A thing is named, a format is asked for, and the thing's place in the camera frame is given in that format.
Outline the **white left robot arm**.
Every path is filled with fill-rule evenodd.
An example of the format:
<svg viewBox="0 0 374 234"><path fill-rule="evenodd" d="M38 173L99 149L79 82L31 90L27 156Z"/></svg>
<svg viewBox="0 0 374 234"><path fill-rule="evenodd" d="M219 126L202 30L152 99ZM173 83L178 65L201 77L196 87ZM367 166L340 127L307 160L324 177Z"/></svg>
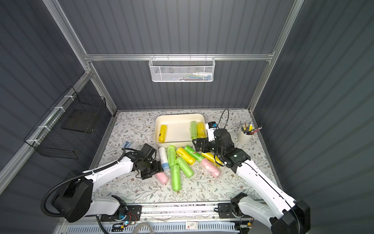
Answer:
<svg viewBox="0 0 374 234"><path fill-rule="evenodd" d="M163 172L157 150L144 144L140 150L122 148L121 156L95 169L84 172L72 171L64 181L54 186L41 200L41 211L49 217L63 217L76 222L86 216L114 216L123 221L129 216L123 199L115 195L94 196L93 193L111 180L137 172L141 180Z"/></svg>

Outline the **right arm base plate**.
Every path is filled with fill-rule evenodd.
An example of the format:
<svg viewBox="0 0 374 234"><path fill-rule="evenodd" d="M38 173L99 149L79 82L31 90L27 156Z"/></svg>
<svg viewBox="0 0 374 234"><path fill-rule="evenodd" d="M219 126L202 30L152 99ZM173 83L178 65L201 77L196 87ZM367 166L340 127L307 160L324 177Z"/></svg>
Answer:
<svg viewBox="0 0 374 234"><path fill-rule="evenodd" d="M227 218L250 218L253 217L242 213L239 209L239 201L243 198L247 198L247 194L241 192L232 198L229 202L218 203L218 206L214 208L214 212L219 214L220 219Z"/></svg>

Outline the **white blue trash bag roll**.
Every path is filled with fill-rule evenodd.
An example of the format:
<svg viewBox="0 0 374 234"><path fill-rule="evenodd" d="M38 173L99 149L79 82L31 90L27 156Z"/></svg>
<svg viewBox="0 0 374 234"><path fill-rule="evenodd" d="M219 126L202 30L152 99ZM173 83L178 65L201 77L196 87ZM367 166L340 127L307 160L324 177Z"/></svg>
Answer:
<svg viewBox="0 0 374 234"><path fill-rule="evenodd" d="M160 161L161 161L161 166L164 171L169 170L169 163L168 163L168 157L166 153L166 149L164 147L159 148L159 156L160 156Z"/></svg>

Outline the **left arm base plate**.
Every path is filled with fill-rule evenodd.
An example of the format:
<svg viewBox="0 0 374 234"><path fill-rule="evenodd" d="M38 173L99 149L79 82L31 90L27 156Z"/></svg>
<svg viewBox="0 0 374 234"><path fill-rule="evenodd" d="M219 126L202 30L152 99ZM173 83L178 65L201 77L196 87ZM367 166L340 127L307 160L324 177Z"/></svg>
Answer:
<svg viewBox="0 0 374 234"><path fill-rule="evenodd" d="M113 215L103 214L100 217L101 222L136 222L140 220L142 214L141 205L120 206Z"/></svg>

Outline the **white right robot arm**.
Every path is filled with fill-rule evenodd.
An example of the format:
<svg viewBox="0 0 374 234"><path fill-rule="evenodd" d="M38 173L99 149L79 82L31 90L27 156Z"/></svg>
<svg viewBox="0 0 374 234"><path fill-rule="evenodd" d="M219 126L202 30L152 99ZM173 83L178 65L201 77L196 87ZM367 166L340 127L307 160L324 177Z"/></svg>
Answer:
<svg viewBox="0 0 374 234"><path fill-rule="evenodd" d="M227 129L217 129L208 138L192 141L202 153L212 153L221 165L243 178L265 201L261 204L239 193L231 199L235 216L248 215L266 225L274 234L306 234L311 229L311 211L303 201L296 201L273 183L242 149L234 146Z"/></svg>

